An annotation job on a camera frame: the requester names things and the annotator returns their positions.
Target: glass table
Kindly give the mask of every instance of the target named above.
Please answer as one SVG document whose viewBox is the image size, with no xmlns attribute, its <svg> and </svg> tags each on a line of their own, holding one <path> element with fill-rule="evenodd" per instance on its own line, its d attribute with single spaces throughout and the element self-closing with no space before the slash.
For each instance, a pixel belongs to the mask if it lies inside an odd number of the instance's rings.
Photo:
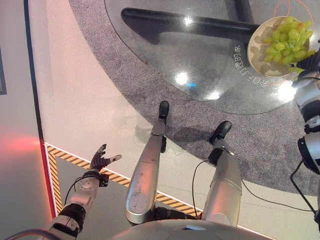
<svg viewBox="0 0 320 240">
<path fill-rule="evenodd" d="M 316 6 L 308 1 L 308 6 Z M 168 82 L 215 109 L 260 114 L 291 101 L 294 75 L 266 77 L 247 59 L 252 33 L 274 16 L 316 19 L 301 0 L 105 0 L 122 41 Z M 310 48 L 318 48 L 314 28 Z"/>
</svg>

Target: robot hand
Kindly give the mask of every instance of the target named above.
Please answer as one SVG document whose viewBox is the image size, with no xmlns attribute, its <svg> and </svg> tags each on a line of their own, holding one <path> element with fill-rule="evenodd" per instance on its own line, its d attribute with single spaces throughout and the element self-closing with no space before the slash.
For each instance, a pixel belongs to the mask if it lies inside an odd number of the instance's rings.
<svg viewBox="0 0 320 240">
<path fill-rule="evenodd" d="M 304 165 L 320 174 L 320 49 L 297 63 L 304 69 L 293 83 L 294 99 L 303 116 L 305 136 L 298 140 Z"/>
</svg>

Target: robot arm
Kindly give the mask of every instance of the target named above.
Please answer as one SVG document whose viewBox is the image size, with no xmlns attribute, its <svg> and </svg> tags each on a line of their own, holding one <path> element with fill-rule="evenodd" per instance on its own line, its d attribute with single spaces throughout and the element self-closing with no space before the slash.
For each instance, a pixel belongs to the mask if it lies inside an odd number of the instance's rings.
<svg viewBox="0 0 320 240">
<path fill-rule="evenodd" d="M 293 83 L 294 99 L 303 116 L 305 136 L 298 140 L 304 165 L 320 174 L 320 50 L 297 63 L 304 71 Z"/>
<path fill-rule="evenodd" d="M 106 144 L 95 153 L 90 168 L 78 180 L 79 187 L 70 197 L 62 211 L 50 223 L 47 230 L 62 240 L 75 240 L 83 229 L 86 214 L 90 211 L 97 196 L 98 187 L 108 186 L 109 176 L 100 174 L 100 170 L 122 156 L 102 157 L 106 152 Z"/>
</svg>

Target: black cable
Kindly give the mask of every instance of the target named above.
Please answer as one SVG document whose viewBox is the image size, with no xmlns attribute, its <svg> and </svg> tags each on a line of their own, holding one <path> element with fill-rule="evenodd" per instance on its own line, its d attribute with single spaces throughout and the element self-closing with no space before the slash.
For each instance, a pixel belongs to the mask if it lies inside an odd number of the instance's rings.
<svg viewBox="0 0 320 240">
<path fill-rule="evenodd" d="M 252 191 L 249 190 L 249 188 L 246 186 L 245 182 L 241 179 L 243 185 L 245 186 L 245 188 L 248 190 L 249 193 L 251 193 L 253 196 L 255 196 L 256 198 L 260 199 L 260 200 L 263 200 L 263 201 L 266 201 L 268 203 L 271 203 L 271 204 L 278 204 L 278 205 L 281 205 L 281 206 L 285 206 L 285 207 L 288 207 L 288 208 L 292 208 L 292 209 L 296 209 L 296 210 L 300 210 L 300 211 L 304 211 L 304 212 L 312 212 L 311 210 L 306 210 L 306 209 L 301 209 L 301 208 L 297 208 L 297 207 L 294 207 L 294 206 L 290 206 L 290 205 L 286 205 L 286 204 L 283 204 L 283 203 L 279 203 L 279 202 L 276 202 L 276 201 L 269 201 L 269 200 L 266 200 L 262 197 L 259 197 L 257 195 L 255 195 Z"/>
<path fill-rule="evenodd" d="M 192 201 L 193 201 L 193 208 L 194 208 L 194 213 L 195 213 L 195 217 L 196 217 L 196 218 L 198 218 L 198 214 L 197 214 L 196 204 L 195 204 L 194 182 L 195 182 L 195 176 L 196 176 L 197 168 L 200 166 L 200 164 L 203 164 L 203 163 L 205 163 L 205 162 L 208 162 L 208 160 L 200 162 L 200 163 L 195 167 L 194 173 L 193 173 L 193 178 L 192 178 Z"/>
<path fill-rule="evenodd" d="M 290 180 L 292 182 L 292 184 L 294 185 L 295 189 L 298 191 L 298 193 L 301 195 L 301 197 L 303 198 L 303 200 L 306 202 L 306 204 L 309 206 L 309 208 L 311 209 L 311 211 L 309 212 L 313 212 L 314 214 L 316 214 L 316 210 L 314 210 L 314 208 L 312 207 L 312 205 L 310 204 L 310 202 L 306 199 L 305 195 L 300 191 L 299 187 L 297 186 L 297 184 L 294 181 L 294 175 L 296 174 L 296 172 L 299 170 L 301 164 L 303 161 L 301 161 L 299 163 L 299 165 L 296 167 L 295 171 L 291 174 L 290 176 Z"/>
<path fill-rule="evenodd" d="M 51 232 L 48 232 L 47 230 L 43 230 L 43 229 L 24 230 L 24 231 L 21 231 L 21 232 L 14 234 L 4 240 L 15 240 L 15 239 L 19 239 L 19 238 L 29 236 L 29 235 L 42 236 L 42 237 L 45 237 L 46 239 L 49 239 L 49 240 L 61 240 L 56 235 L 53 235 Z"/>
<path fill-rule="evenodd" d="M 72 187 L 75 186 L 77 182 L 81 181 L 82 179 L 86 179 L 86 178 L 96 178 L 96 179 L 99 180 L 99 178 L 96 177 L 96 176 L 82 176 L 82 177 L 80 177 L 80 178 L 78 177 L 78 178 L 74 181 L 74 183 L 70 186 L 68 192 L 66 193 L 66 196 L 65 196 L 65 199 L 64 199 L 64 205 L 66 205 L 66 203 L 67 203 L 68 195 L 69 195 Z"/>
</svg>

